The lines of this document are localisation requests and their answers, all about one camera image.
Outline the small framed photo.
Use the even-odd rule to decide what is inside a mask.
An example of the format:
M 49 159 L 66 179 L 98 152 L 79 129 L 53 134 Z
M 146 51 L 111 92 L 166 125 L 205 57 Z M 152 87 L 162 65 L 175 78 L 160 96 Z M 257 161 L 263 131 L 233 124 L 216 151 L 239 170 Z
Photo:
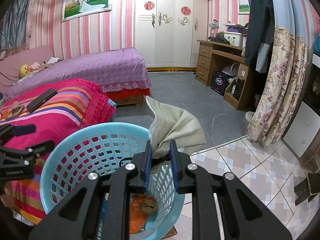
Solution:
M 251 0 L 238 0 L 238 14 L 249 14 Z

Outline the pink headboard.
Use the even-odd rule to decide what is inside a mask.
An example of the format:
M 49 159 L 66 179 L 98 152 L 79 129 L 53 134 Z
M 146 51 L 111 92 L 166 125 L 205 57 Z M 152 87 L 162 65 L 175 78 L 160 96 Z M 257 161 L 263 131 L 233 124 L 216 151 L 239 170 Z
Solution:
M 20 53 L 11 55 L 1 61 L 1 89 L 10 87 L 13 82 L 20 77 L 20 68 L 24 65 L 31 65 L 34 62 L 42 63 L 54 57 L 50 46 L 41 46 L 28 49 Z

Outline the brown paper ball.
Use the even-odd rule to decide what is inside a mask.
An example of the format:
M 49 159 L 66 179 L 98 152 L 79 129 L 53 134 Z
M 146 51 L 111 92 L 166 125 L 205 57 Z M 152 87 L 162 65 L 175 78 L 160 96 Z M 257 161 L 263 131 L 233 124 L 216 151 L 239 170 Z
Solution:
M 142 197 L 138 201 L 138 207 L 141 213 L 149 215 L 158 210 L 158 205 L 153 197 Z

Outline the orange plastic bag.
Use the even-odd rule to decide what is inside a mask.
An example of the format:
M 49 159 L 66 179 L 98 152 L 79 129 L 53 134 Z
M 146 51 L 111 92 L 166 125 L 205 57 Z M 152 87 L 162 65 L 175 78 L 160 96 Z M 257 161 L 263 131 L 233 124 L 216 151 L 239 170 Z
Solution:
M 146 195 L 139 194 L 135 195 L 130 203 L 130 218 L 129 218 L 129 232 L 130 234 L 138 233 L 142 226 L 145 224 L 148 217 L 147 214 L 142 213 L 139 208 L 139 204 L 143 203 L 143 200 L 146 198 Z

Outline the beige cloth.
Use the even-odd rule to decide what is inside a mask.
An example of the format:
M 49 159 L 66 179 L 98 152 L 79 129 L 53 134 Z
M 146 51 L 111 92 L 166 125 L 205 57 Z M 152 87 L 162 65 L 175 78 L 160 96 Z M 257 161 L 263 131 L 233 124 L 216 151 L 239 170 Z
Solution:
M 185 109 L 161 103 L 146 97 L 146 103 L 154 114 L 149 128 L 153 159 L 167 155 L 170 142 L 174 140 L 178 149 L 191 155 L 207 144 L 199 120 Z

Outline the wooden desk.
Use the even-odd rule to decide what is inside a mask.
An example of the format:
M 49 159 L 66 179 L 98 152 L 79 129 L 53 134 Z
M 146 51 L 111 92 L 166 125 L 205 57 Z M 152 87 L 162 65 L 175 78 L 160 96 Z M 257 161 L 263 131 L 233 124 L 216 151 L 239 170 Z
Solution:
M 253 95 L 253 71 L 245 65 L 242 48 L 199 41 L 196 79 L 223 96 L 237 110 L 248 110 Z

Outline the grey hanging cloth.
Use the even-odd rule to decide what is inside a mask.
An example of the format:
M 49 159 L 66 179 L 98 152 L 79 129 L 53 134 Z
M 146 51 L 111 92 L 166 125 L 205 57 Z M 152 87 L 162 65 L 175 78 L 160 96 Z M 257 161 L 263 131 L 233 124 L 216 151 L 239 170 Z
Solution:
M 25 44 L 27 12 L 30 0 L 14 0 L 1 20 L 1 50 Z

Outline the framed wedding picture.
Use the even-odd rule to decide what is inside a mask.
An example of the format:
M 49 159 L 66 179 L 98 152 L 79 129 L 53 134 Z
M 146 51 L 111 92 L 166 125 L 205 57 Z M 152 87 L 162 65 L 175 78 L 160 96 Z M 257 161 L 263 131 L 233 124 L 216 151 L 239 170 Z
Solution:
M 109 0 L 63 0 L 61 22 L 111 10 Z

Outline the dark hanging clothes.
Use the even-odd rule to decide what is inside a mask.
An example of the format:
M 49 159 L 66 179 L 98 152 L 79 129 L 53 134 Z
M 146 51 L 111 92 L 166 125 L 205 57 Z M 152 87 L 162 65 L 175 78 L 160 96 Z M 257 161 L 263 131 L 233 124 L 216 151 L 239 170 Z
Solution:
M 268 58 L 274 42 L 273 0 L 251 0 L 245 64 L 259 73 L 267 72 Z

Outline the striped magenta blanket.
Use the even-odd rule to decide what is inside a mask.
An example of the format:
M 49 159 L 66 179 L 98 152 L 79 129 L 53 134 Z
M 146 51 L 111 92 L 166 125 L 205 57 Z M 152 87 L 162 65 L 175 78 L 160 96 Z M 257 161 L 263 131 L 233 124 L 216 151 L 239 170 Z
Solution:
M 70 79 L 41 85 L 18 97 L 8 100 L 1 107 L 6 114 L 15 106 L 27 107 L 29 103 L 49 89 L 57 94 L 33 113 L 27 109 L 9 122 L 13 125 L 34 124 L 36 132 L 13 137 L 5 146 L 23 150 L 28 146 L 52 140 L 58 145 L 63 139 L 79 129 L 108 122 L 115 109 L 99 84 L 83 79 Z M 45 216 L 40 200 L 40 176 L 48 155 L 37 159 L 33 179 L 12 182 L 13 209 L 33 224 Z

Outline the white wardrobe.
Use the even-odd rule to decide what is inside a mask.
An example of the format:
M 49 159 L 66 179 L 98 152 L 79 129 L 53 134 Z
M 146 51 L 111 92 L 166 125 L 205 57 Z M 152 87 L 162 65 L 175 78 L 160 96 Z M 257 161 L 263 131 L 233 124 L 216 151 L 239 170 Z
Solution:
M 207 0 L 136 0 L 135 48 L 147 68 L 195 68 Z

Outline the black box under desk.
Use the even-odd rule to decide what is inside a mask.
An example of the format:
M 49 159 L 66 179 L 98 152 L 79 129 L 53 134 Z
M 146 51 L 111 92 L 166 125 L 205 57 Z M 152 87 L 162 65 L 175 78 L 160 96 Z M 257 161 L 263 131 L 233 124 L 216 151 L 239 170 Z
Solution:
M 224 96 L 228 85 L 229 75 L 224 72 L 214 72 L 211 82 L 211 89 L 216 91 L 221 96 Z

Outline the floral curtain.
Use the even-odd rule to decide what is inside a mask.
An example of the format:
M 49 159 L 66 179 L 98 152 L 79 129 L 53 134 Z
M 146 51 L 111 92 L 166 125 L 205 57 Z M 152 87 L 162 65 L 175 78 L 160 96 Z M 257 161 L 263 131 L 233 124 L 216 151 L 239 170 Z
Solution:
M 301 36 L 276 27 L 271 64 L 264 91 L 247 127 L 254 141 L 278 141 L 289 124 L 302 91 L 309 47 Z

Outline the yellow duck plush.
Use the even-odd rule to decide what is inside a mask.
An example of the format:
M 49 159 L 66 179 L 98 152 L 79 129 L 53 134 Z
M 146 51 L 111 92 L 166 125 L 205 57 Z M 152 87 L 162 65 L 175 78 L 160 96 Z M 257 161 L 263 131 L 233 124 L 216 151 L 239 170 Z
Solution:
M 29 67 L 29 65 L 24 64 L 20 68 L 20 78 L 24 78 L 24 77 L 28 76 L 30 73 L 31 73 L 31 68 Z

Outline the black phone case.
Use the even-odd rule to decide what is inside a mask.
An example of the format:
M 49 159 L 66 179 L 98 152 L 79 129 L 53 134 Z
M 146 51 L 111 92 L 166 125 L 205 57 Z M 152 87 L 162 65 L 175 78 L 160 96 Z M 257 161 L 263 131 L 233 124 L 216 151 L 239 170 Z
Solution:
M 27 105 L 27 111 L 29 113 L 35 112 L 37 109 L 39 109 L 44 103 L 46 103 L 49 99 L 54 97 L 57 94 L 57 90 L 55 89 L 48 89 L 41 95 L 39 95 L 36 99 L 31 101 Z

